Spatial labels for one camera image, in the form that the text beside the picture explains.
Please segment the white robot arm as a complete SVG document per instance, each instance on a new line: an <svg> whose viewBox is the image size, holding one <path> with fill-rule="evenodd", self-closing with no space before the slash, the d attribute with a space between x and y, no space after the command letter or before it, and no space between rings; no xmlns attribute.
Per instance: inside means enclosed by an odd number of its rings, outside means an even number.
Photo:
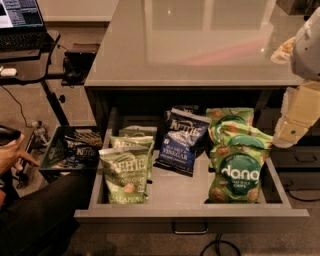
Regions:
<svg viewBox="0 0 320 256"><path fill-rule="evenodd" d="M271 61L290 63L292 72L304 79L297 88L286 89L274 129L273 144L289 148L320 118L320 8L273 53Z"/></svg>

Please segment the person's hand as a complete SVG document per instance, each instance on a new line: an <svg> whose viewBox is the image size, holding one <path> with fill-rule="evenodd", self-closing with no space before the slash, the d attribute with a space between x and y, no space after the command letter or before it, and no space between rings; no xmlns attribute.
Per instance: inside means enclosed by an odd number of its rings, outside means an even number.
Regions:
<svg viewBox="0 0 320 256"><path fill-rule="evenodd" d="M39 163L35 160L35 158L22 149L22 142L24 138L25 136L21 134L18 139L15 139L0 147L0 176L12 168L21 171L21 160L24 160L29 165L33 165L35 167L39 166Z"/></svg>

